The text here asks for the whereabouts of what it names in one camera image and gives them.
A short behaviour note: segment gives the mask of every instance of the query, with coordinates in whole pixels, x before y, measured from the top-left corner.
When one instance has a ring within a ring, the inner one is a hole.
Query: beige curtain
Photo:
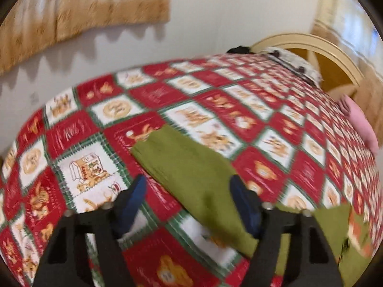
[[[365,79],[354,97],[383,144],[383,41],[357,0],[319,0],[312,34],[344,50]]]
[[[169,0],[18,0],[0,26],[0,75],[93,27],[169,21]]]

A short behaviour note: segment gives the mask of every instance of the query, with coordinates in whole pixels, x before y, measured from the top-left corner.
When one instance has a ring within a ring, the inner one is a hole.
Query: white wall
[[[33,111],[63,89],[130,66],[227,51],[281,32],[309,32],[318,0],[172,0],[171,21],[96,29],[0,77],[0,153]]]

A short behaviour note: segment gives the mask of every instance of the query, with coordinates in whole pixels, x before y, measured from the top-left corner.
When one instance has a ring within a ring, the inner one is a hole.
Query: christmas-themed tablecloth
[[[130,155],[165,123],[228,158],[264,201],[310,210],[350,202],[370,225],[373,249],[382,241],[374,156],[335,102],[265,55],[213,55],[90,80],[30,117],[0,186],[0,251],[20,284],[32,284],[67,208],[94,210],[144,173],[146,201],[120,241],[137,285],[240,285],[248,260],[212,237]],[[91,235],[87,243],[102,286]]]

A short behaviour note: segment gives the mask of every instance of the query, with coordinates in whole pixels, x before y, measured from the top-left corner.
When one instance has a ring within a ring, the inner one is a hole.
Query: red square
[[[22,256],[20,255],[16,242],[13,240],[8,227],[0,233],[0,249],[3,253],[4,261],[11,270],[13,276],[22,286],[28,286],[24,280]]]
[[[20,155],[26,147],[33,144],[36,139],[45,131],[43,110],[36,111],[29,120],[20,129],[17,136],[18,155]]]
[[[158,80],[171,79],[184,73],[172,68],[169,63],[158,63],[142,67],[142,71]]]
[[[330,180],[335,183],[340,191],[343,190],[343,169],[338,161],[333,158],[330,152],[326,153],[326,174]]]
[[[153,286],[211,287],[219,283],[165,228],[138,242],[123,255],[136,285],[146,286],[149,282]],[[183,275],[174,273],[175,268]]]
[[[19,184],[18,167],[14,167],[5,186],[3,211],[8,220],[11,220],[19,211],[22,193]]]
[[[138,174],[144,174],[146,177],[147,191],[145,200],[160,221],[166,222],[182,209],[181,204],[135,160],[128,166],[128,171],[133,178]]]
[[[92,136],[98,131],[84,110],[77,111],[57,123],[46,133],[48,152],[54,160],[71,146]]]
[[[363,195],[355,188],[354,185],[354,209],[358,215],[362,215],[364,213],[364,198]]]
[[[301,126],[291,121],[287,116],[280,112],[274,114],[269,122],[269,126],[274,128],[283,138],[294,145],[299,145],[302,139],[303,129]]]
[[[229,79],[213,71],[198,71],[194,72],[193,76],[214,87],[220,87],[232,83],[232,81],[230,81]]]
[[[290,178],[298,184],[315,203],[319,202],[324,180],[323,170],[305,152],[299,151],[295,156]]]
[[[343,169],[344,169],[344,173],[347,175],[347,177],[349,177],[351,179],[351,181],[353,182],[353,175],[352,175],[352,171],[351,171],[351,167],[350,165],[347,163],[346,159],[345,158],[342,158],[343,159]]]
[[[335,144],[335,145],[337,144],[337,140],[335,138],[335,132],[334,132],[334,135],[333,135],[327,129],[324,129],[324,133],[326,134],[327,139],[332,142],[332,144]]]
[[[326,135],[323,131],[318,129],[313,123],[311,123],[308,119],[306,119],[306,123],[304,125],[304,129],[307,133],[313,137],[320,145],[326,146]]]
[[[32,230],[39,254],[42,255],[52,235],[54,227],[59,222],[65,210],[56,208],[41,220]]]
[[[242,281],[248,271],[250,263],[247,259],[242,259],[242,261],[235,267],[235,269],[230,273],[226,278],[225,283],[232,287],[240,287]]]
[[[114,148],[125,164],[133,160],[129,150],[137,140],[144,140],[154,130],[165,124],[156,112],[141,114],[104,130],[109,144]]]
[[[252,142],[265,124],[233,97],[217,89],[198,95],[196,100],[213,110],[242,140]]]
[[[233,162],[249,190],[257,192],[264,202],[276,202],[285,184],[286,174],[265,158],[259,150],[249,147]]]
[[[153,110],[186,100],[188,97],[175,88],[163,83],[151,83],[131,89],[131,96]]]
[[[114,82],[111,74],[92,79],[77,86],[77,95],[84,107],[89,107],[122,92],[123,90]]]
[[[192,63],[194,65],[197,65],[197,66],[200,66],[200,67],[204,67],[206,69],[215,69],[215,68],[219,68],[220,67],[220,65],[214,63],[214,60],[213,61],[209,61],[208,59],[190,60],[190,63]]]
[[[24,198],[25,223],[33,230],[40,222],[60,217],[66,210],[66,203],[53,171],[47,167],[34,181]]]

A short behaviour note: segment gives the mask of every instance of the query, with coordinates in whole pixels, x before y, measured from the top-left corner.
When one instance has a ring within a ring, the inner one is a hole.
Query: green napkin
[[[258,241],[246,232],[232,200],[229,180],[236,171],[227,159],[169,125],[153,131],[146,141],[138,141],[131,154],[196,220],[226,244],[252,257]],[[282,204],[276,206],[297,212]],[[347,203],[313,213],[337,261],[347,238],[350,210]],[[290,235],[284,234],[276,267],[278,275],[284,273],[289,243]]]

